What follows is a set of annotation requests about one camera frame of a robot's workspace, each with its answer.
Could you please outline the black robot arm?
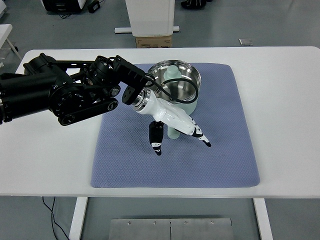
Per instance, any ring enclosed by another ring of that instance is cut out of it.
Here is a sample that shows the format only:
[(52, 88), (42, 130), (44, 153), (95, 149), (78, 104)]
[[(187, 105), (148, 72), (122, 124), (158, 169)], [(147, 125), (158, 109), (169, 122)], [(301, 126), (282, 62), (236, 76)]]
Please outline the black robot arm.
[(51, 111), (68, 126), (110, 111), (126, 84), (122, 102), (138, 104), (144, 100), (148, 83), (155, 79), (120, 56), (98, 56), (94, 61), (56, 60), (41, 53), (24, 64), (25, 73), (0, 76), (0, 120)]

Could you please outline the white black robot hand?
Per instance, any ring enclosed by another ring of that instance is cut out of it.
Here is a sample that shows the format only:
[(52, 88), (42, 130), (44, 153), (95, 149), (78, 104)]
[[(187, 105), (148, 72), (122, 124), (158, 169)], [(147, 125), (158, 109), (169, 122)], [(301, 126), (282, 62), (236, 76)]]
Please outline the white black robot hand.
[(211, 146), (201, 128), (183, 109), (162, 98), (157, 98), (151, 89), (144, 88), (134, 100), (133, 106), (137, 113), (153, 117), (154, 121), (148, 127), (149, 143), (158, 156), (162, 154), (164, 125), (182, 134), (198, 138), (208, 147)]

